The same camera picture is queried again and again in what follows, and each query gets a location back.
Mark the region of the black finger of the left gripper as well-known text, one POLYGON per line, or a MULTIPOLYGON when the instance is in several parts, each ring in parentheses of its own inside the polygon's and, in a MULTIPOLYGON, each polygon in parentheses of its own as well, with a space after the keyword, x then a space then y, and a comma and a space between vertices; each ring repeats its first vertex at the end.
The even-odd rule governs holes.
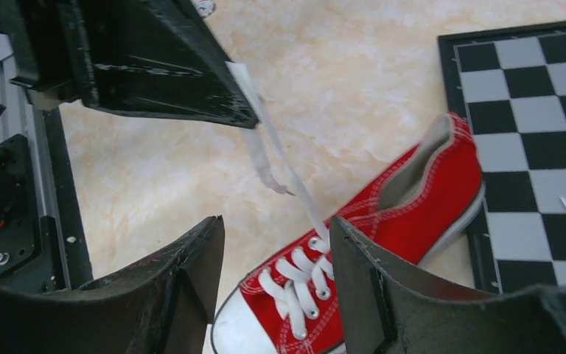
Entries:
POLYGON ((0 1, 0 33, 13 84, 41 110, 80 100, 124 117, 258 123, 190 1, 0 1))

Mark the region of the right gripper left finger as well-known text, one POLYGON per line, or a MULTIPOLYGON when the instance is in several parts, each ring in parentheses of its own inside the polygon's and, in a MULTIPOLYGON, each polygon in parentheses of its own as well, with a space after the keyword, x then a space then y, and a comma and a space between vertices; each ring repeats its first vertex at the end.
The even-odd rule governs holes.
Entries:
POLYGON ((74 290, 0 286, 0 353, 200 353, 214 321, 223 218, 74 290))

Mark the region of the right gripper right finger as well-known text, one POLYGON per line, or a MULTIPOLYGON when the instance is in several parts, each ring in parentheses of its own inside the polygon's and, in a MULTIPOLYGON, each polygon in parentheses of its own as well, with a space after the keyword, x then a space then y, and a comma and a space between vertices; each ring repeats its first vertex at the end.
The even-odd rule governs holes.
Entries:
POLYGON ((348 353, 566 353, 566 287, 496 295, 431 274, 330 223, 348 353))

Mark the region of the red canvas sneaker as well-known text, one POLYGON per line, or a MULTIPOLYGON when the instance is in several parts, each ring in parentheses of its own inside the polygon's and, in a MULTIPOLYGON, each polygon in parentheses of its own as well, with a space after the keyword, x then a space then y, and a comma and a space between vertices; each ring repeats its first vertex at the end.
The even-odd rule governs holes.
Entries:
POLYGON ((566 353, 566 287, 497 295, 420 263, 478 214, 485 184, 465 119, 422 140, 323 221, 256 267, 211 329, 215 353, 566 353))

